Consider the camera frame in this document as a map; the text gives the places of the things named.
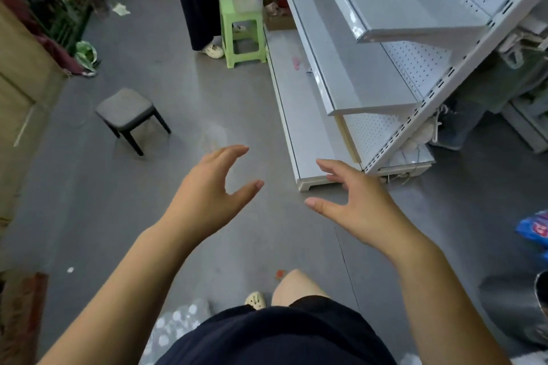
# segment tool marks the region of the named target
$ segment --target brown box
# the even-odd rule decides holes
[[[47,284],[42,273],[0,273],[0,364],[36,363]]]
[[[276,0],[263,0],[263,5],[267,6]],[[263,8],[263,22],[268,30],[291,30],[297,29],[292,15],[269,16],[266,9]]]

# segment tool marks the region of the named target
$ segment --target beige cabinet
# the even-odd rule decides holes
[[[9,222],[65,73],[0,2],[0,224]]]

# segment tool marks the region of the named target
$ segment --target red logo on blue package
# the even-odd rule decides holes
[[[533,232],[540,235],[541,237],[548,237],[548,227],[546,225],[543,225],[541,223],[535,222],[533,223]]]

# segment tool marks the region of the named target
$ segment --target blue package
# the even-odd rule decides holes
[[[521,221],[516,232],[525,238],[537,241],[548,248],[548,210],[542,210]]]

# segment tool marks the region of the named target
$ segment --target maroon cloth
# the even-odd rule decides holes
[[[55,42],[53,39],[45,35],[42,27],[36,22],[32,15],[31,9],[26,0],[2,0],[6,7],[19,19],[21,23],[35,36],[38,43],[50,54],[57,64],[69,71],[71,74],[82,75],[84,67],[78,64],[78,61],[69,55],[69,53]]]

